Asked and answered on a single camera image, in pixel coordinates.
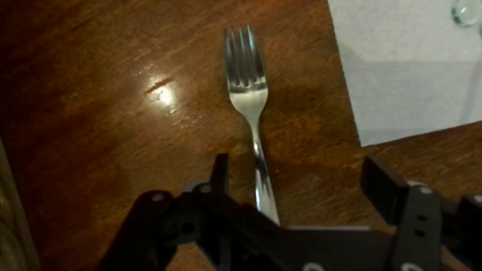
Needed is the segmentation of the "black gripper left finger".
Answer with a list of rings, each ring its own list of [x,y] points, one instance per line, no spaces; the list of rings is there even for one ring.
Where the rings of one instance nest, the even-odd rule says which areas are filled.
[[[218,153],[208,182],[174,197],[152,189],[135,198],[96,271],[165,271],[177,248],[196,243],[217,271],[278,269],[262,243],[274,227],[227,194],[229,155]]]

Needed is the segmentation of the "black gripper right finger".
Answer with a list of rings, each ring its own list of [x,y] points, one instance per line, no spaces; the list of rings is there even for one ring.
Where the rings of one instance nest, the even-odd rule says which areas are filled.
[[[441,271],[446,246],[471,271],[482,271],[482,201],[458,201],[437,189],[403,180],[376,156],[363,161],[360,188],[387,224],[397,228],[388,257],[391,271]]]

